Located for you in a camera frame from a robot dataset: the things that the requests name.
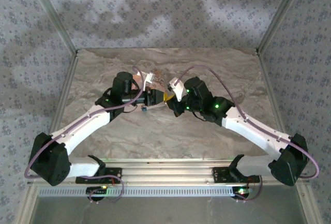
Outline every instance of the marble surface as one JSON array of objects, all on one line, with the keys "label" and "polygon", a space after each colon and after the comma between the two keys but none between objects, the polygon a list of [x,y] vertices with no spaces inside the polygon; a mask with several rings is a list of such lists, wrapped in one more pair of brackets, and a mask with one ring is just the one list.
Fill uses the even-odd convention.
[{"label": "marble surface", "polygon": [[[70,88],[61,127],[87,111],[112,85],[120,71],[132,66],[162,72],[161,81],[194,64],[218,73],[252,117],[276,128],[257,56],[235,49],[87,49],[78,52],[78,64]],[[199,76],[216,96],[230,98],[207,70],[193,69],[184,76]],[[93,154],[99,158],[233,158],[237,154],[265,154],[259,147],[225,128],[202,122],[191,113],[176,118],[167,107],[121,114],[77,146],[72,156]]]}]

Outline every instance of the floral wallpaper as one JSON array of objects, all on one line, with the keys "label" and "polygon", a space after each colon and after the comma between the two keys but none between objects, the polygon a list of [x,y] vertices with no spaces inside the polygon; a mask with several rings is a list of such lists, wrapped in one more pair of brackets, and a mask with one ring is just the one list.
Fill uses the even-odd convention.
[{"label": "floral wallpaper", "polygon": [[262,54],[287,131],[308,138],[320,165],[311,183],[325,223],[331,223],[330,24],[331,0],[294,0]]},{"label": "floral wallpaper", "polygon": [[51,0],[76,48],[256,47],[280,0]]},{"label": "floral wallpaper", "polygon": [[48,131],[71,54],[39,0],[0,0],[0,223],[12,223],[37,133]]}]

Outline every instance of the wire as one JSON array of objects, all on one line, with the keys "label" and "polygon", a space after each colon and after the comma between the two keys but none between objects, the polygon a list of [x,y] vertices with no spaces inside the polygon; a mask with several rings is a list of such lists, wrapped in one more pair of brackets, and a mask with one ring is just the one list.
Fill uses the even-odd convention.
[{"label": "wire", "polygon": [[133,112],[134,110],[136,110],[137,107],[138,107],[138,105],[136,105],[136,107],[135,107],[134,109],[132,109],[132,110],[130,110],[130,111],[128,111],[128,112],[123,111],[123,113],[125,113],[125,114],[131,113],[131,112]]},{"label": "wire", "polygon": [[72,124],[66,131],[64,131],[63,133],[61,133],[60,135],[56,136],[55,138],[53,138],[52,140],[50,140],[49,142],[47,142],[39,151],[37,151],[37,153],[33,156],[33,158],[31,159],[31,161],[29,162],[29,164],[27,165],[25,171],[24,171],[24,176],[25,178],[27,179],[36,179],[36,178],[40,178],[40,176],[38,175],[29,175],[28,172],[29,170],[31,169],[31,166],[33,165],[33,163],[37,160],[37,158],[40,156],[40,154],[45,151],[45,149],[47,147],[49,147],[54,141],[58,140],[59,138],[62,137],[62,135],[66,135],[68,134],[70,131],[72,131],[73,129],[75,129],[77,126],[79,126],[81,123],[83,123],[84,121],[86,121],[87,119],[93,117],[94,115],[96,114],[99,114],[101,112],[105,112],[105,111],[109,111],[109,110],[115,110],[115,109],[120,109],[120,108],[123,108],[123,107],[126,107],[126,106],[129,106],[130,104],[132,104],[133,102],[135,102],[140,96],[141,94],[143,93],[143,90],[144,90],[144,76],[141,72],[141,70],[139,68],[137,68],[136,66],[133,66],[133,69],[134,70],[137,70],[140,75],[141,75],[141,82],[142,82],[142,87],[139,91],[139,93],[136,95],[136,97],[134,97],[131,101],[123,104],[123,105],[120,105],[120,106],[115,106],[115,107],[110,107],[110,108],[104,108],[104,109],[99,109],[93,113],[91,113],[90,115],[87,115],[83,118],[81,118],[79,121],[77,121],[76,123]]},{"label": "wire", "polygon": [[262,189],[263,189],[263,181],[262,181],[262,176],[260,176],[260,187],[259,187],[259,191],[258,191],[258,193],[257,193],[253,198],[251,198],[251,199],[246,199],[245,197],[243,197],[243,196],[241,196],[241,195],[239,195],[239,194],[234,194],[234,195],[237,196],[237,197],[242,198],[242,201],[243,201],[243,202],[254,201],[256,198],[258,198],[258,197],[260,196],[260,194],[261,194],[261,192],[262,192]]},{"label": "wire", "polygon": [[266,135],[269,135],[270,137],[277,139],[279,141],[282,141],[284,143],[286,143],[287,145],[292,146],[293,148],[297,149],[298,151],[300,151],[301,153],[303,153],[304,155],[307,156],[307,158],[309,158],[311,160],[311,162],[314,164],[314,166],[316,167],[316,171],[315,174],[311,175],[311,176],[299,176],[300,178],[304,178],[304,179],[313,179],[316,178],[319,174],[320,174],[320,167],[317,164],[316,160],[304,149],[302,149],[301,147],[299,147],[298,145],[291,143],[290,141],[287,141],[286,139],[282,138],[282,137],[278,137],[277,135],[265,130],[262,127],[259,127],[257,124],[255,124],[254,122],[252,122],[250,119],[246,118],[244,112],[242,111],[241,107],[239,106],[239,103],[237,102],[237,100],[234,98],[234,96],[232,95],[231,91],[228,89],[228,87],[225,85],[225,83],[223,82],[223,80],[221,79],[221,77],[219,77],[212,69],[210,69],[208,66],[205,65],[192,65],[190,67],[188,67],[177,79],[177,81],[174,83],[174,86],[176,86],[178,84],[178,82],[183,78],[183,76],[191,69],[196,68],[196,67],[202,67],[205,68],[207,70],[209,70],[217,79],[218,81],[223,85],[223,87],[225,88],[225,90],[228,92],[229,96],[231,97],[232,101],[234,102],[235,106],[237,107],[240,115],[243,117],[244,121],[248,122],[252,127],[254,127],[255,129],[257,129],[260,132],[263,132]]},{"label": "wire", "polygon": [[[120,177],[118,177],[118,176],[114,176],[114,175],[105,175],[105,176],[81,176],[81,178],[84,178],[84,179],[101,179],[101,178],[107,178],[107,177],[110,177],[111,179],[117,179],[121,184],[122,184],[122,189],[121,189],[121,192],[119,193],[119,195],[118,195],[118,197],[116,197],[112,202],[116,202],[116,201],[118,201],[121,197],[122,197],[122,195],[124,194],[124,182],[123,182],[123,180],[120,178]],[[96,192],[96,191],[98,191],[98,190],[100,190],[100,189],[94,189],[94,190],[92,190],[90,193],[89,193],[89,196],[88,196],[88,198],[89,198],[89,200],[91,201],[91,202],[94,202],[93,200],[92,200],[92,195]]]},{"label": "wire", "polygon": [[206,121],[206,120],[204,120],[203,118],[198,117],[194,112],[192,112],[192,114],[195,116],[195,118],[198,118],[199,120],[202,120],[203,122]]}]

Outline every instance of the enclosure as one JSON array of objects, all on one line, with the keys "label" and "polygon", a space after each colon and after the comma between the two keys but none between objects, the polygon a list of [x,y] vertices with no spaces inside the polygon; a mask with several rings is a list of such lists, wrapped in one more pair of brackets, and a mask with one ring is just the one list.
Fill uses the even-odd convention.
[{"label": "enclosure", "polygon": [[[271,128],[302,134],[320,166],[319,177],[293,188],[267,179],[261,200],[246,206],[212,193],[193,198],[123,198],[115,205],[117,221],[133,223],[135,218],[141,218],[144,223],[214,223],[225,218],[225,213],[233,211],[235,215],[241,210],[251,211],[250,216],[257,218],[251,221],[258,223],[331,223],[329,3],[330,0],[1,0],[0,222],[29,223],[31,219],[31,223],[44,223],[45,218],[52,217],[43,210],[58,207],[54,216],[66,216],[61,223],[93,223],[91,216],[98,207],[101,211],[105,207],[89,205],[86,197],[42,196],[38,190],[47,185],[40,181],[29,183],[24,178],[36,135],[56,131],[86,112],[120,71],[132,72],[132,66],[145,72],[157,71],[165,86],[187,67],[204,64],[224,79],[246,113]],[[208,71],[194,69],[184,79],[195,76],[204,80],[214,95],[229,98]],[[237,154],[257,156],[264,152],[230,130],[186,113],[176,118],[167,107],[160,107],[119,116],[89,136],[73,153],[77,157],[89,154],[109,163],[122,163],[121,159],[129,164],[198,161],[202,168],[209,168],[203,163],[225,163]],[[313,171],[309,164],[305,173]],[[160,178],[172,175],[168,172]],[[209,176],[202,174],[194,180],[200,186],[209,182]],[[272,196],[276,195],[279,197],[273,202]],[[282,198],[294,206],[282,206]],[[141,205],[141,210],[130,209],[132,219],[121,219],[127,204]],[[163,206],[164,213],[171,214],[159,213],[153,208],[157,204]],[[73,215],[70,219],[70,209],[75,205],[86,209],[76,219]],[[184,205],[196,210],[196,218],[192,215],[191,220],[185,219],[190,212]],[[225,205],[233,207],[217,211]],[[270,211],[274,205],[284,212],[284,219],[275,219]],[[180,206],[181,214],[176,212]],[[145,220],[139,213],[147,208],[153,209],[154,215]],[[291,213],[294,219],[287,219]],[[227,223],[243,220],[244,217],[236,222],[224,219]]]}]

